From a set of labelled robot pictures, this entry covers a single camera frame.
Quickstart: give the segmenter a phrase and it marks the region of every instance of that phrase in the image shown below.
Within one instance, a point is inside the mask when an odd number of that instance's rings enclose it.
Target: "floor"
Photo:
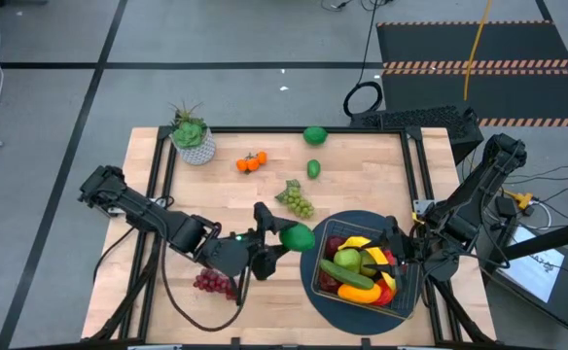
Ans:
[[[568,47],[568,3],[545,2]],[[395,0],[375,20],[478,20],[484,5]],[[120,26],[108,37],[114,18]],[[542,15],[535,0],[503,0],[490,19]],[[5,70],[0,104],[0,332],[15,294],[14,307],[22,302],[1,344],[79,339],[107,221],[76,201],[78,187],[96,165],[122,164],[133,127],[167,123],[170,103],[182,101],[203,102],[199,113],[216,125],[347,125],[341,102],[359,70],[326,62],[361,61],[369,20],[357,1],[340,13],[322,10],[319,0],[53,0],[1,8],[1,58],[15,66]],[[99,60],[118,64],[102,71]],[[374,33],[369,61],[380,61]],[[365,80],[376,74],[367,70]],[[372,99],[360,94],[351,109]],[[568,128],[482,131],[524,140],[523,174],[568,163]],[[515,189],[544,197],[565,186]],[[568,213],[568,194],[554,205]],[[21,279],[32,247],[42,256],[28,264],[38,263],[35,274]],[[499,339],[568,348],[568,332],[551,319],[493,284],[487,295]]]

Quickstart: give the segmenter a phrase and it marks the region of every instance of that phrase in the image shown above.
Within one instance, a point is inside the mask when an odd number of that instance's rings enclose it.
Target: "yellow cable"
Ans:
[[[475,44],[472,46],[472,51],[470,52],[470,60],[468,61],[468,71],[466,72],[466,84],[463,86],[463,100],[468,100],[468,84],[470,83],[470,69],[472,69],[472,61],[475,59],[475,53],[477,52],[477,46],[479,45],[480,33],[482,33],[482,28],[487,22],[487,15],[489,15],[489,9],[491,9],[491,0],[487,0],[487,6],[485,7],[485,13],[482,15],[482,20],[479,24],[479,31],[477,32],[477,37],[475,38]]]

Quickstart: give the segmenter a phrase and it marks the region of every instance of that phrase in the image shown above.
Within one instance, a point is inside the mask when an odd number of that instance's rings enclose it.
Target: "basket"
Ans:
[[[191,165],[202,165],[208,162],[215,156],[215,138],[213,133],[210,131],[210,127],[206,128],[206,134],[202,138],[202,143],[199,146],[191,148],[180,148],[174,142],[172,134],[169,135],[171,143],[176,147],[176,150],[180,154],[180,158]]]
[[[345,302],[351,305],[359,306],[370,311],[381,314],[407,319],[413,314],[413,307],[416,304],[420,283],[420,267],[418,265],[408,266],[407,272],[404,274],[404,287],[394,296],[394,299],[387,305],[374,306],[369,304],[359,304],[349,300],[340,298],[337,294],[321,290],[319,284],[319,262],[325,257],[325,247],[327,239],[331,236],[339,236],[348,238],[350,236],[365,236],[369,239],[377,239],[382,232],[380,230],[351,224],[338,219],[330,219],[325,224],[325,232],[322,235],[319,254],[316,258],[316,265],[312,275],[312,292],[317,296],[330,298],[339,302]]]

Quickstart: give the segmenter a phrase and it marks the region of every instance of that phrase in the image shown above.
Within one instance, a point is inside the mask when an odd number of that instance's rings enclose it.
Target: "black mat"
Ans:
[[[383,62],[467,60],[477,24],[385,24],[377,28]],[[480,36],[477,60],[568,59],[551,23],[489,23]]]
[[[385,103],[405,110],[463,101],[464,80],[462,74],[384,74]],[[568,119],[568,74],[473,75],[468,102],[481,119]]]
[[[302,253],[300,263],[303,288],[310,302],[312,302],[316,310],[332,326],[347,333],[373,335],[385,333],[398,327],[411,315],[418,301],[420,294],[419,286],[421,283],[418,283],[419,281],[415,278],[409,279],[412,283],[416,282],[415,284],[411,284],[410,288],[412,291],[415,291],[415,294],[407,294],[404,291],[400,296],[397,295],[391,303],[392,310],[396,314],[400,314],[399,316],[390,316],[376,311],[370,311],[357,305],[319,296],[312,291],[312,277],[316,268],[317,256],[321,249],[321,242],[325,234],[331,234],[333,229],[329,228],[329,225],[334,221],[376,229],[378,231],[381,231],[385,225],[385,218],[378,214],[362,210],[351,210],[334,214],[323,220],[314,229],[317,244],[313,249]],[[419,271],[416,269],[415,272],[419,277]]]

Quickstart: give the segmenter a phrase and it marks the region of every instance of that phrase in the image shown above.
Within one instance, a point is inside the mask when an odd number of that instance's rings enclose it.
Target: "white pot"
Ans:
[[[188,164],[202,165],[215,156],[215,138],[210,132],[210,127],[206,128],[206,135],[199,146],[183,149],[176,145],[172,134],[169,134],[169,138],[171,139],[171,143],[176,147],[176,150],[178,150],[180,158]]]

